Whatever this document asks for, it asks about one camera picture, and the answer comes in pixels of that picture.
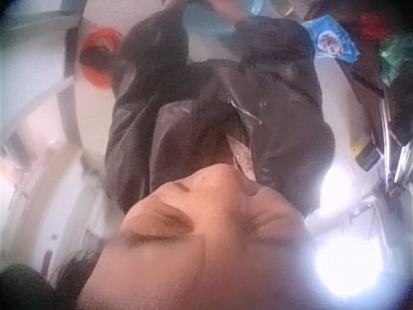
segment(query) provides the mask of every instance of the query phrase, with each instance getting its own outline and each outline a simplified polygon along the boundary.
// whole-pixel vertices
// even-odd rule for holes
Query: jacket sleeve
[[[105,190],[125,212],[148,194],[148,161],[165,80],[186,65],[188,38],[170,11],[137,24],[112,65],[116,103],[106,150]]]
[[[228,92],[249,113],[241,118],[257,181],[306,216],[319,207],[335,148],[323,118],[312,41],[300,24],[286,19],[254,17],[236,28],[242,61]]]

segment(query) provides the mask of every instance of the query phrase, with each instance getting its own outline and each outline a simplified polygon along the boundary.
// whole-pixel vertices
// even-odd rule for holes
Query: dark hair
[[[57,270],[55,289],[33,268],[12,265],[0,274],[2,310],[74,310],[101,251],[77,253]]]
[[[77,298],[95,269],[101,252],[77,253],[58,270],[54,291],[56,310],[76,308]]]

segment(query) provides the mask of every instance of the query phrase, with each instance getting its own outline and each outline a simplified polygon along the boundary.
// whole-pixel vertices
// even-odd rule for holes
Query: person
[[[190,63],[187,1],[168,0],[111,62],[105,190],[126,217],[88,268],[62,270],[60,309],[336,305],[304,223],[334,156],[310,36],[204,3],[235,25],[240,61]]]

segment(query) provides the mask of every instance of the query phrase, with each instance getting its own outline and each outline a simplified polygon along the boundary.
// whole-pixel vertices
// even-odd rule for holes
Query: wall
[[[92,206],[99,193],[97,188],[83,187],[77,197],[71,215],[67,218],[65,231],[59,235],[56,243],[57,249],[54,250],[52,261],[48,273],[48,280],[54,284],[59,268],[64,265],[73,255],[81,250],[83,237],[86,233],[87,223],[90,217]]]
[[[50,265],[54,263],[60,239],[63,237],[70,215],[84,187],[82,174],[82,164],[79,159],[76,159],[60,179],[45,218],[41,223],[41,230],[35,245],[32,266],[37,270],[41,270],[43,258],[47,251],[53,252]]]
[[[105,152],[112,123],[115,97],[112,90],[99,90],[79,72],[75,83],[76,110],[85,158],[91,169],[105,175]]]
[[[365,172],[352,157],[352,145],[363,136],[368,136],[369,124],[362,105],[356,99],[343,71],[334,59],[315,59],[317,76],[323,95],[325,121],[331,126],[336,139],[336,154],[332,166],[345,171],[350,179],[350,195],[334,213],[359,204],[379,182],[379,165]]]
[[[6,224],[8,218],[8,208],[12,202],[15,187],[0,173],[0,232]]]
[[[8,15],[40,14],[60,10],[62,0],[19,0],[14,1]]]
[[[17,128],[17,134],[32,159],[42,160],[50,149],[60,148],[67,138],[57,96],[52,95],[23,120]]]
[[[57,216],[52,218],[55,224],[46,226],[50,230],[64,229],[65,218],[72,207],[72,196],[76,195],[80,187],[81,154],[81,150],[73,145],[65,145],[55,151],[48,163],[39,169],[39,176],[33,189],[28,194],[22,192],[21,196],[26,197],[25,204],[20,207],[12,206],[11,220],[6,227],[6,230],[10,231],[7,251],[11,262],[36,267],[41,265],[39,256],[42,254],[39,254],[36,248],[38,240],[42,240],[43,236],[47,235],[43,224],[45,219],[50,219],[48,212],[51,210],[54,216]]]
[[[63,80],[65,33],[50,33],[1,46],[2,131],[36,96]]]
[[[119,230],[125,214],[106,196],[99,193],[89,217],[88,230],[102,239],[109,239]]]
[[[136,23],[161,8],[161,0],[91,0],[83,17],[98,27],[114,28],[125,36]]]

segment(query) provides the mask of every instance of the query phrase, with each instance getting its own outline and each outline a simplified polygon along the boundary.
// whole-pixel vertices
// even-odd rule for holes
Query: black leather jacket
[[[241,61],[188,64],[179,16],[136,25],[114,61],[116,96],[105,189],[127,212],[162,184],[222,162],[225,134],[250,148],[256,180],[303,216],[318,208],[334,155],[324,122],[314,48],[286,19],[236,25]]]

